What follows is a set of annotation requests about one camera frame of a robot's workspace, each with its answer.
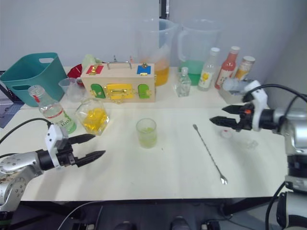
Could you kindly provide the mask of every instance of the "teal plastic basket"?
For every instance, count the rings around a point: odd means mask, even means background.
[[[41,85],[53,99],[60,101],[64,91],[59,81],[66,77],[57,53],[37,53],[19,59],[0,80],[25,104],[37,107],[28,89],[32,85]]]

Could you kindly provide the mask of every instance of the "wooden box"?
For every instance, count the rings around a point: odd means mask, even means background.
[[[155,102],[154,64],[109,62],[90,65],[81,79],[92,97],[105,102]]]

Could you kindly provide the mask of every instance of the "red bottle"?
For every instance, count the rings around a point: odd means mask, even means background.
[[[232,73],[236,68],[236,57],[238,56],[240,47],[232,46],[226,61],[221,66],[219,76],[216,80],[215,87],[219,90],[227,78],[231,78]]]

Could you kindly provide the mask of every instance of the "blue square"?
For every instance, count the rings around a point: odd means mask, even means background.
[[[147,66],[145,68],[143,68],[143,66],[138,66],[138,71],[136,72],[136,74],[141,74],[141,73],[150,74],[150,70],[151,70],[151,66]]]

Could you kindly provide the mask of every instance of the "white table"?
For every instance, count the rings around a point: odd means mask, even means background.
[[[190,96],[178,98],[172,86],[176,68],[168,83],[157,88],[155,103],[105,103],[110,123],[99,137],[73,146],[74,155],[106,150],[96,161],[81,168],[52,169],[33,179],[22,200],[134,200],[172,198],[232,198],[272,196],[287,173],[283,137],[269,130],[231,130],[233,137],[220,136],[209,121],[230,114],[216,89],[200,92],[192,87]],[[61,101],[69,115],[78,103]],[[42,117],[37,108],[24,106],[2,131],[2,136],[19,123]],[[157,123],[158,143],[152,149],[139,146],[135,124],[144,117]],[[203,143],[192,124],[197,124],[217,165],[229,184],[222,185]],[[1,145],[1,154],[46,149],[47,126],[36,121],[11,134]],[[78,123],[72,136],[85,133]],[[248,149],[245,144],[256,141]]]

